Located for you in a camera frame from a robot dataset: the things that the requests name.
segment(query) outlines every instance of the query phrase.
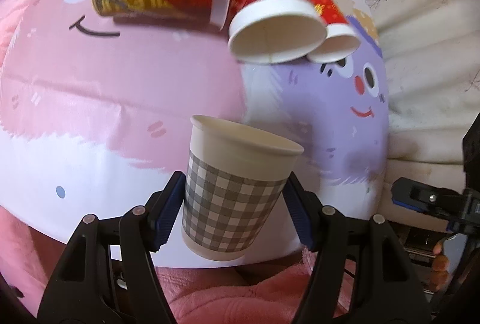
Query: screw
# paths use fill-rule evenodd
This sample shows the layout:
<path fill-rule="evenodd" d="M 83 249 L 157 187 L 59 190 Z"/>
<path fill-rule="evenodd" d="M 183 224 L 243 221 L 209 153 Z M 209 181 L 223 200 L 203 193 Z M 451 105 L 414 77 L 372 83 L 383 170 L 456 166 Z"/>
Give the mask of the screw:
<path fill-rule="evenodd" d="M 375 221 L 375 223 L 377 224 L 382 224 L 385 222 L 385 217 L 383 217 L 381 214 L 375 214 L 373 216 L 373 220 Z"/>
<path fill-rule="evenodd" d="M 84 223 L 92 223 L 93 221 L 95 221 L 95 216 L 93 214 L 87 214 L 84 218 L 83 218 L 83 222 Z"/>
<path fill-rule="evenodd" d="M 334 215 L 335 214 L 335 208 L 333 208 L 331 206 L 323 206 L 322 213 L 325 214 L 325 215 Z"/>
<path fill-rule="evenodd" d="M 145 214 L 145 207 L 144 206 L 136 206 L 131 211 L 135 215 L 143 215 Z"/>

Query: black pupil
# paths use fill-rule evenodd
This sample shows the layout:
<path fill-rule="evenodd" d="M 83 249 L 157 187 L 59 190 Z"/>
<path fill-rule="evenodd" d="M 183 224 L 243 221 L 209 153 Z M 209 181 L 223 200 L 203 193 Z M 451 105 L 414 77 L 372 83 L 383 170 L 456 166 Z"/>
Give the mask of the black pupil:
<path fill-rule="evenodd" d="M 365 80 L 370 88 L 375 86 L 374 75 L 371 72 L 370 68 L 365 68 Z"/>
<path fill-rule="evenodd" d="M 345 65 L 347 64 L 347 62 L 345 61 L 344 58 L 342 58 L 340 61 L 337 61 L 336 64 L 342 68 L 345 68 Z"/>

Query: pink blanket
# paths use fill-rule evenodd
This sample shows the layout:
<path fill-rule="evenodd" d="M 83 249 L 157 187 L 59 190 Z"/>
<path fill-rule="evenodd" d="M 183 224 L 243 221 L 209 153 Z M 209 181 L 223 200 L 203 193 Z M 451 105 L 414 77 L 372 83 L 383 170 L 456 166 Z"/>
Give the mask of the pink blanket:
<path fill-rule="evenodd" d="M 0 0 L 0 66 L 32 1 Z M 63 248 L 0 207 L 0 272 L 34 315 Z M 237 268 L 157 268 L 157 275 L 179 324 L 287 324 L 308 284 L 313 261 L 314 255 L 304 252 L 303 259 L 297 255 Z M 351 290 L 352 279 L 345 276 L 337 315 L 347 311 Z"/>

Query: round table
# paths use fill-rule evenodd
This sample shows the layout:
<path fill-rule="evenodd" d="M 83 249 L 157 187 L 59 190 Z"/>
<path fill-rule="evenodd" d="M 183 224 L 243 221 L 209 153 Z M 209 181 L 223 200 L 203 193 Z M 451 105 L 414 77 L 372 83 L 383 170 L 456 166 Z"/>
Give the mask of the round table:
<path fill-rule="evenodd" d="M 34 0 L 1 73 L 0 205 L 67 242 L 85 214 L 123 215 L 185 172 L 190 116 L 205 114 L 299 142 L 304 187 L 345 215 L 370 217 L 386 160 L 385 67 L 365 0 L 336 1 L 361 36 L 357 52 L 261 66 L 237 62 L 223 33 L 101 18 L 91 0 Z M 188 250 L 181 214 L 152 254 L 157 266 L 233 266 L 301 247 L 282 197 L 232 262 Z"/>

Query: white curtain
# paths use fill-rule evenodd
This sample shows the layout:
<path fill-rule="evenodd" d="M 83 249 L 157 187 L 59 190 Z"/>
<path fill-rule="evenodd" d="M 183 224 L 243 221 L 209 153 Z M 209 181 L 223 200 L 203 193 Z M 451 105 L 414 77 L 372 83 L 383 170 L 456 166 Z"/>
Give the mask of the white curtain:
<path fill-rule="evenodd" d="M 480 0 L 368 0 L 389 86 L 390 149 L 380 213 L 445 230 L 393 206 L 400 176 L 461 191 L 461 140 L 480 112 Z"/>

